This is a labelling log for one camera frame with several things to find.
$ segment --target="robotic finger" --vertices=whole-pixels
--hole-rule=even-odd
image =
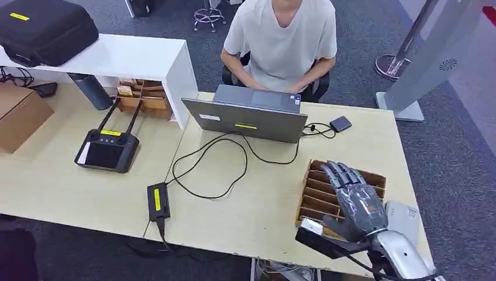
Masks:
[[[360,172],[358,172],[356,169],[353,169],[353,168],[351,168],[351,170],[352,170],[352,173],[357,177],[359,183],[367,184],[367,182],[365,181],[363,176],[360,174]]]
[[[334,173],[337,176],[337,179],[339,180],[339,183],[343,186],[346,187],[347,184],[350,184],[350,180],[348,177],[345,175],[345,172],[339,167],[338,164],[336,164],[333,161],[328,160],[327,161],[327,166],[330,168],[332,173]]]
[[[348,168],[348,166],[344,163],[338,162],[337,165],[346,173],[346,176],[350,180],[350,183],[359,183],[358,177],[353,173],[353,171]]]
[[[322,164],[321,169],[324,170],[324,172],[326,173],[327,177],[329,178],[330,184],[332,185],[332,187],[334,187],[334,190],[338,190],[344,187],[343,185],[341,185],[336,175],[334,175],[334,172],[327,165]]]

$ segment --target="white tabletop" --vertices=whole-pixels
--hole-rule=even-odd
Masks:
[[[84,169],[74,158],[107,111],[97,111],[75,85],[59,85],[46,101],[55,113],[14,154],[0,152],[0,213],[142,237],[146,187],[164,180],[182,130],[138,116],[140,148],[129,173]],[[116,109],[105,129],[125,131],[130,120]]]
[[[210,100],[212,94],[202,93],[200,97]],[[296,161],[286,166],[263,163],[248,151],[247,174],[222,199],[196,198],[178,184],[171,184],[168,188],[171,218],[167,220],[166,240],[194,248],[372,277],[345,258],[331,260],[295,241],[295,214],[303,176],[311,159],[335,160],[382,174],[387,178],[386,200],[418,207],[394,116],[391,111],[308,103],[302,103],[301,111],[309,115],[308,122],[329,122],[345,115],[353,126],[332,140],[321,136],[302,139]],[[218,135],[203,131],[190,118],[176,158]],[[230,138],[243,142],[238,136]],[[275,161],[290,160],[296,148],[293,144],[270,140],[249,138],[249,141],[261,157]],[[180,162],[178,174],[191,167],[198,157]],[[226,190],[243,167],[243,152],[233,144],[222,143],[212,147],[181,182],[193,192],[215,196]],[[419,232],[418,250],[430,259],[422,225]],[[154,224],[149,226],[145,238],[160,240]],[[370,265],[365,253],[355,256]]]
[[[34,69],[161,81],[185,44],[182,39],[100,34],[93,45],[62,66]],[[0,66],[22,67],[3,48]]]

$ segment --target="black case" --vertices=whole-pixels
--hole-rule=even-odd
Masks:
[[[60,66],[98,39],[86,10],[64,0],[15,0],[0,8],[0,44],[15,63]]]

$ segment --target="cardboard box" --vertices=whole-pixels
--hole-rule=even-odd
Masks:
[[[141,112],[153,118],[166,120],[171,118],[172,109],[160,82],[144,80],[143,85],[133,86],[133,88],[140,88],[138,97],[126,97],[119,92],[118,108],[121,112],[133,113],[141,100],[143,102]]]
[[[303,220],[310,218],[324,226],[323,234],[329,238],[345,241],[344,238],[325,227],[322,218],[330,215],[336,221],[342,222],[345,217],[341,213],[341,207],[337,201],[334,188],[329,182],[327,175],[321,169],[323,161],[310,160],[308,168],[303,178],[303,193],[299,199],[296,212],[296,223],[298,227]],[[377,196],[384,203],[386,178],[367,171],[358,170],[367,184],[375,187]]]
[[[14,153],[52,114],[35,91],[0,84],[0,149]]]

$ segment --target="power adapter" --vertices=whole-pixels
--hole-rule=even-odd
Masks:
[[[150,221],[157,224],[160,238],[168,251],[173,252],[173,248],[166,241],[166,218],[170,218],[169,198],[167,195],[166,183],[157,183],[148,186],[148,216]]]
[[[148,215],[150,221],[153,222],[170,218],[169,199],[165,183],[148,186]]]

